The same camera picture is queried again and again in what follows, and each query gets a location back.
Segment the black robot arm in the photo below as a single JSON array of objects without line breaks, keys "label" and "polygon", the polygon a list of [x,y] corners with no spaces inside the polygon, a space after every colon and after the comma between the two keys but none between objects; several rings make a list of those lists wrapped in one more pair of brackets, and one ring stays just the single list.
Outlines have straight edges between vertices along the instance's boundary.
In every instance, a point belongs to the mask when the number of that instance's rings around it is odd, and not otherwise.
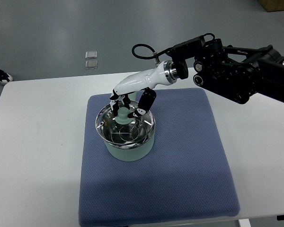
[{"label": "black robot arm", "polygon": [[260,93],[284,103],[284,57],[271,45],[259,49],[223,46],[205,35],[163,50],[176,77],[188,78],[186,60],[194,58],[194,83],[238,104]]}]

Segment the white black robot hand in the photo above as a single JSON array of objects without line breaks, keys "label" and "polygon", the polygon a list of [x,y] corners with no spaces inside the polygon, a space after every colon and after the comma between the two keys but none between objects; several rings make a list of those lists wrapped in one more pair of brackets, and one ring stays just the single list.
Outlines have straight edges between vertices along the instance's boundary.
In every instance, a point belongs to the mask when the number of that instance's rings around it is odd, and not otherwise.
[{"label": "white black robot hand", "polygon": [[130,108],[131,103],[129,95],[136,91],[143,91],[134,112],[130,112],[128,118],[137,118],[145,115],[151,108],[156,98],[156,92],[153,90],[157,85],[169,86],[177,81],[178,73],[173,66],[172,61],[161,62],[156,68],[145,70],[130,75],[119,82],[113,89],[110,97],[110,107],[114,116],[118,115],[119,100],[124,107]]}]

